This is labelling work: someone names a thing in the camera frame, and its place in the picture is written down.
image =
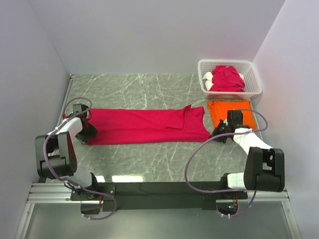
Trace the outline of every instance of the white laundry basket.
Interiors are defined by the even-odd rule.
[[[233,66],[237,72],[244,75],[244,82],[246,84],[245,92],[219,92],[208,91],[205,82],[202,79],[207,72],[212,72],[216,66],[226,65]],[[200,87],[204,93],[205,98],[208,99],[249,99],[254,95],[262,92],[261,81],[253,63],[242,60],[201,60],[198,62],[198,77]]]

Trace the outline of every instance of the orange shirt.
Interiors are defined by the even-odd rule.
[[[209,101],[208,109],[210,116],[213,120],[214,128],[219,124],[219,120],[227,119],[227,111],[237,109],[251,109],[250,101]],[[253,113],[251,111],[242,111],[243,113],[243,124],[250,126],[252,129],[257,129]]]

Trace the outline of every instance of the floor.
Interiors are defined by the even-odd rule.
[[[204,125],[213,131],[212,120],[196,74],[75,75],[68,100],[87,97],[94,108],[180,109],[203,106]],[[167,142],[127,145],[81,145],[74,141],[78,164],[103,176],[144,182],[184,181],[184,168],[200,143]],[[191,181],[216,181],[226,173],[243,171],[247,155],[234,142],[212,142],[194,157]]]

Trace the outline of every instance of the black base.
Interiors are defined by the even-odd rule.
[[[196,188],[203,190],[225,189],[222,177],[220,182],[192,182]],[[203,210],[216,210],[216,200],[232,200],[237,194],[238,199],[247,199],[245,192],[229,193],[199,193],[191,189],[185,182],[161,182],[161,183],[99,183],[99,192],[112,195],[117,200],[117,210],[137,210],[137,209],[183,209],[202,208]],[[83,195],[73,193],[71,201],[87,201]],[[114,202],[106,197],[103,198],[104,212],[112,211]],[[81,208],[82,213],[92,214],[92,205],[85,210],[85,205]]]

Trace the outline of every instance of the cable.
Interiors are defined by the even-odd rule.
[[[76,97],[76,98],[73,98],[73,99],[71,99],[70,101],[68,101],[68,102],[66,103],[66,105],[65,105],[65,107],[64,107],[64,109],[63,109],[63,113],[62,113],[62,114],[64,114],[65,109],[67,108],[67,106],[68,106],[71,102],[73,102],[74,100],[87,100],[87,101],[90,103],[90,106],[89,106],[86,110],[84,110],[84,111],[82,111],[82,112],[79,112],[79,113],[76,113],[76,114],[74,114],[73,116],[71,116],[70,118],[66,118],[58,127],[55,128],[55,130],[54,130],[53,132],[51,132],[51,133],[45,138],[44,143],[43,143],[43,155],[44,155],[44,160],[45,160],[45,162],[46,162],[46,164],[47,164],[47,166],[48,166],[50,172],[52,173],[52,175],[53,175],[56,179],[58,179],[59,181],[64,182],[64,183],[70,183],[70,184],[74,185],[74,186],[75,186],[76,188],[78,188],[78,189],[81,188],[82,190],[84,190],[84,191],[86,191],[86,192],[88,192],[88,193],[98,194],[98,195],[101,195],[101,196],[105,196],[105,197],[110,198],[110,199],[112,199],[112,200],[114,201],[114,208],[113,208],[113,210],[112,210],[109,214],[107,214],[106,216],[104,216],[104,217],[101,217],[101,218],[91,218],[91,217],[89,217],[89,216],[87,216],[87,215],[83,215],[84,217],[88,218],[89,220],[103,220],[103,219],[109,218],[109,217],[115,212],[115,210],[116,210],[116,208],[117,208],[117,202],[116,202],[115,198],[114,198],[113,196],[111,196],[111,195],[106,194],[106,193],[100,193],[100,192],[96,192],[96,191],[92,191],[92,190],[86,189],[85,187],[82,187],[81,185],[79,185],[78,183],[72,181],[71,179],[63,179],[63,178],[59,177],[59,175],[57,175],[57,173],[54,171],[54,169],[53,169],[53,167],[52,167],[52,165],[51,165],[51,163],[50,163],[50,161],[49,161],[49,158],[48,158],[48,155],[47,155],[47,151],[46,151],[46,145],[47,145],[49,139],[50,139],[53,135],[55,135],[56,133],[58,133],[59,130],[60,130],[61,128],[63,128],[71,119],[73,119],[73,118],[75,118],[75,117],[78,117],[79,115],[81,115],[81,114],[83,114],[83,113],[88,112],[88,111],[92,108],[93,103],[92,103],[91,100],[89,100],[88,98],[85,98],[85,97]]]
[[[192,188],[193,190],[195,190],[197,192],[200,192],[200,193],[227,193],[227,192],[243,192],[243,191],[246,191],[246,189],[202,190],[202,189],[198,189],[198,188],[195,188],[194,186],[192,186],[191,183],[189,182],[188,178],[187,178],[187,170],[188,170],[188,167],[189,167],[189,164],[190,164],[191,160],[194,158],[194,156],[197,154],[197,152],[200,151],[200,149],[202,149],[209,142],[211,142],[211,141],[213,141],[213,140],[215,140],[217,138],[224,137],[224,136],[243,135],[243,134],[248,134],[250,132],[261,132],[261,131],[264,131],[264,130],[266,130],[268,128],[268,122],[267,122],[266,118],[261,113],[255,111],[255,110],[252,110],[252,109],[238,109],[238,110],[239,111],[252,111],[252,112],[258,114],[265,121],[265,127],[262,128],[262,129],[247,130],[246,132],[241,132],[241,133],[222,133],[222,134],[213,136],[212,138],[210,138],[207,141],[205,141],[202,145],[200,145],[195,150],[195,152],[189,157],[189,159],[188,159],[188,161],[186,163],[186,166],[185,166],[185,171],[184,171],[184,177],[185,177],[186,184],[190,188]],[[253,203],[255,196],[256,196],[256,191],[254,192],[254,195],[253,195],[252,199],[250,200],[250,202],[247,204],[247,206],[242,211],[240,211],[239,213],[237,213],[235,215],[231,215],[231,216],[237,216],[237,215],[243,213],[245,210],[247,210],[248,207]]]
[[[71,191],[75,190],[75,187],[72,185],[72,184],[69,184],[69,183],[64,183],[64,187],[70,189]]]
[[[88,121],[90,121],[91,118],[92,118],[92,114],[91,114],[91,111],[89,111]]]

